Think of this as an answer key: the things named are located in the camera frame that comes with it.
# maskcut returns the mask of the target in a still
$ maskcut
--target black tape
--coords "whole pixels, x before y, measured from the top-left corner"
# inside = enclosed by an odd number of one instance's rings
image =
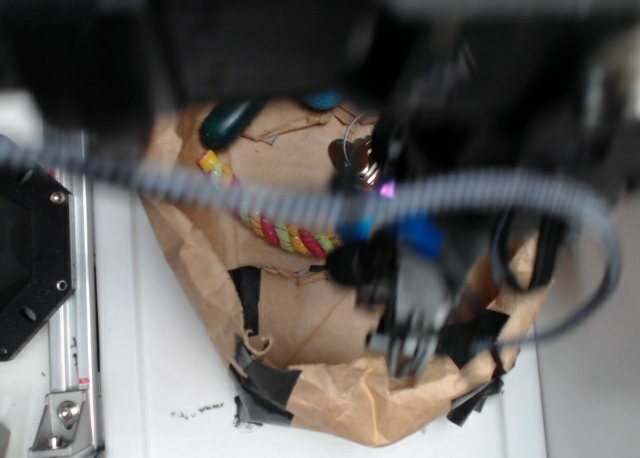
[[[320,271],[326,271],[327,265],[311,265],[309,267],[309,273],[318,273]]]
[[[236,340],[236,361],[247,375],[230,367],[238,392],[237,419],[289,425],[293,415],[287,411],[287,403],[301,372],[276,370],[254,360],[240,338]]]
[[[293,415],[287,410],[278,408],[268,400],[262,398],[259,394],[254,393],[243,385],[244,379],[238,372],[230,368],[231,376],[234,378],[234,384],[238,396],[235,402],[237,407],[236,420],[241,423],[254,423],[270,425],[289,426]]]
[[[464,425],[472,411],[480,413],[487,398],[502,392],[504,386],[500,378],[491,380],[489,383],[479,386],[471,393],[453,400],[452,409],[447,414],[447,419],[458,426]]]
[[[490,351],[491,357],[496,363],[496,369],[493,372],[491,381],[466,395],[456,398],[451,403],[451,411],[447,414],[447,418],[458,426],[464,425],[472,411],[482,412],[482,408],[489,396],[502,393],[504,382],[500,377],[506,373],[504,363],[495,346],[492,346]]]
[[[509,315],[484,310],[468,323],[447,325],[440,332],[436,353],[451,357],[462,368],[478,353],[493,346],[508,320]]]
[[[244,316],[244,329],[250,330],[251,335],[260,333],[260,313],[258,302],[260,301],[260,268],[244,266],[229,271],[233,284],[242,303]]]

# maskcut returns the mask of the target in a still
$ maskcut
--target dark green handle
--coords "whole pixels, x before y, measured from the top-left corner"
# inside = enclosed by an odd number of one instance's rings
[[[263,106],[262,101],[221,101],[200,125],[202,146],[212,150],[226,148],[242,134]]]

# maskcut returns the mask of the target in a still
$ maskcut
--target white surface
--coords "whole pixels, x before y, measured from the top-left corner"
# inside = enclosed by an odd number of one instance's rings
[[[294,428],[234,427],[236,393],[227,370],[164,260],[139,200],[96,187],[95,206],[108,458],[256,452],[279,458],[546,456],[534,348],[521,353],[505,394],[490,398],[463,428],[443,418],[398,444],[370,449]]]
[[[0,135],[23,146],[42,144],[42,118],[26,92],[0,93]]]
[[[624,250],[615,296],[582,327],[539,347],[550,458],[640,456],[640,202],[623,206],[618,223]],[[561,263],[540,326],[593,290],[602,262],[582,243]]]
[[[6,458],[27,456],[36,437],[49,393],[48,331],[45,325],[17,357],[0,363],[0,423],[11,433]]]

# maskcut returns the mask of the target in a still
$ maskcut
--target black mounting plate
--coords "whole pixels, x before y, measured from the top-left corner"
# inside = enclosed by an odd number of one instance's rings
[[[40,166],[0,169],[0,361],[14,358],[75,287],[70,214],[69,191]]]

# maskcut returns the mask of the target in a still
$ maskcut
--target pink light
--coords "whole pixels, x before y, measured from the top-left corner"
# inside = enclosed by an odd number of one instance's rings
[[[380,196],[385,198],[393,198],[396,194],[396,182],[388,181],[380,187]]]

